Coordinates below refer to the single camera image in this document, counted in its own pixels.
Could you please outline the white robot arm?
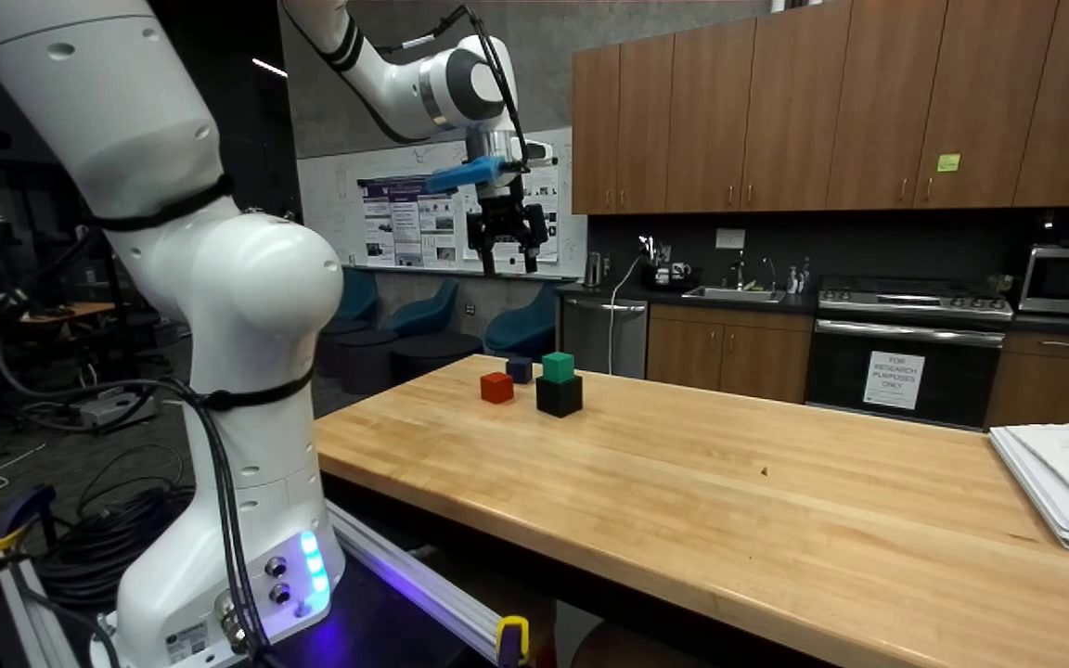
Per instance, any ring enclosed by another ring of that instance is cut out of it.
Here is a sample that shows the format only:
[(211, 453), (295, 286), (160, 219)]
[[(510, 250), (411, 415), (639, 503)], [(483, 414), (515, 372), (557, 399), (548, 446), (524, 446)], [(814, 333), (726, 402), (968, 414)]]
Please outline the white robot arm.
[(333, 247), (233, 201), (218, 127), (149, 0), (0, 0), (0, 86), (140, 296), (187, 331), (191, 503), (122, 572), (114, 668), (230, 668), (316, 628), (345, 576), (312, 442)]

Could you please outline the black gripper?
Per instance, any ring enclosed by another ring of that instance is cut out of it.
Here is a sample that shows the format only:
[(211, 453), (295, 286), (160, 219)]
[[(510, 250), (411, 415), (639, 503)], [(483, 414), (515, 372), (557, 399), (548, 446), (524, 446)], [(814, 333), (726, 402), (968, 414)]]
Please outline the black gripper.
[(538, 250), (544, 243), (544, 212), (538, 205), (518, 201), (487, 201), (466, 216), (466, 247), (475, 250), (483, 274), (492, 280), (492, 247), (515, 243), (524, 253), (524, 273), (538, 273)]

